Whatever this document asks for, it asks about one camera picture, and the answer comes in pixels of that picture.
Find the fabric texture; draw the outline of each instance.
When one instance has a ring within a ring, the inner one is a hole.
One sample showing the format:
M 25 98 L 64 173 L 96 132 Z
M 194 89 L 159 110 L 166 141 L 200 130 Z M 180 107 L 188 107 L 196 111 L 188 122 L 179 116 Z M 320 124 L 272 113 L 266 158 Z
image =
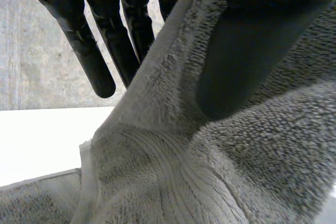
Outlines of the fabric texture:
M 70 223 L 79 202 L 80 187 L 80 169 L 1 187 L 0 223 Z
M 336 6 L 240 111 L 212 122 L 195 90 L 225 8 L 178 1 L 121 102 L 81 146 L 72 224 L 314 223 L 336 176 Z

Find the white surface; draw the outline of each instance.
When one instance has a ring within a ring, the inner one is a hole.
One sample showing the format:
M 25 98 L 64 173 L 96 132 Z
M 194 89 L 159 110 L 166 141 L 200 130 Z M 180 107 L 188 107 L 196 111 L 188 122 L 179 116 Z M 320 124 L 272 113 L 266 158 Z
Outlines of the white surface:
M 79 145 L 112 110 L 0 111 L 0 186 L 81 167 Z

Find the gray towel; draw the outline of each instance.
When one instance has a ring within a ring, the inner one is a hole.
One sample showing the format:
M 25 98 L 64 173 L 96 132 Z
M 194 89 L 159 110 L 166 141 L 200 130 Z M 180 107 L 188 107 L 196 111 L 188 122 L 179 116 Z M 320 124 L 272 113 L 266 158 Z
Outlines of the gray towel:
M 80 169 L 0 188 L 1 224 L 70 223 L 81 185 Z
M 72 224 L 314 222 L 336 176 L 336 6 L 244 108 L 211 122 L 194 95 L 225 7 L 178 1 L 121 102 L 81 146 Z

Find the concrete wall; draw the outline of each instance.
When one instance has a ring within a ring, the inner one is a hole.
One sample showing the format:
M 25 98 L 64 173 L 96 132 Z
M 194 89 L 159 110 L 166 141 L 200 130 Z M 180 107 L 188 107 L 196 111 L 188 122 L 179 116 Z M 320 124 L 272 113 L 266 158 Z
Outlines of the concrete wall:
M 158 0 L 149 12 L 155 34 L 163 25 Z M 115 106 L 125 88 L 99 35 L 85 14 L 117 83 L 115 95 L 93 92 L 57 22 L 38 0 L 0 0 L 0 110 Z

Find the fuzzy gray blanket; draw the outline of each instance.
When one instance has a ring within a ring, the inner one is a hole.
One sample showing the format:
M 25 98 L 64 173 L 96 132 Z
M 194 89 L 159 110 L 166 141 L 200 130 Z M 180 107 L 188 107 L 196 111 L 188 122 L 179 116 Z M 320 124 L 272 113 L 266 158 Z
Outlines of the fuzzy gray blanket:
M 121 102 L 81 145 L 81 183 L 64 183 L 80 195 L 0 189 L 0 223 L 314 223 L 336 179 L 336 6 L 244 108 L 211 122 L 195 89 L 225 7 L 179 0 Z

